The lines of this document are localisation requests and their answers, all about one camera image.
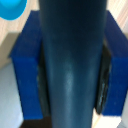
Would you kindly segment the gripper right finger with blue pad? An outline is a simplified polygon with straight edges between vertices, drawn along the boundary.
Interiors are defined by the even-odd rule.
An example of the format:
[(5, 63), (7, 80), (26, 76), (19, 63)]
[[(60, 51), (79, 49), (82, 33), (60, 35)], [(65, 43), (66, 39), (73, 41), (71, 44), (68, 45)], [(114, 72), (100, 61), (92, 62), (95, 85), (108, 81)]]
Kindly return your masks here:
[(110, 12), (99, 72), (95, 109), (104, 116), (120, 116), (128, 90), (128, 39)]

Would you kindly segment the gripper left finger with blue pad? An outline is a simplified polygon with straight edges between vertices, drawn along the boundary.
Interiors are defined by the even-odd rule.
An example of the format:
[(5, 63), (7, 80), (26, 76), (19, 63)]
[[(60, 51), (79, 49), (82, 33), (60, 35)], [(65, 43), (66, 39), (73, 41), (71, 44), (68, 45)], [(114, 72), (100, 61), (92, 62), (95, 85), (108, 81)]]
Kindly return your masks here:
[(38, 11), (32, 11), (11, 51), (25, 120), (49, 115), (43, 65), (42, 32)]

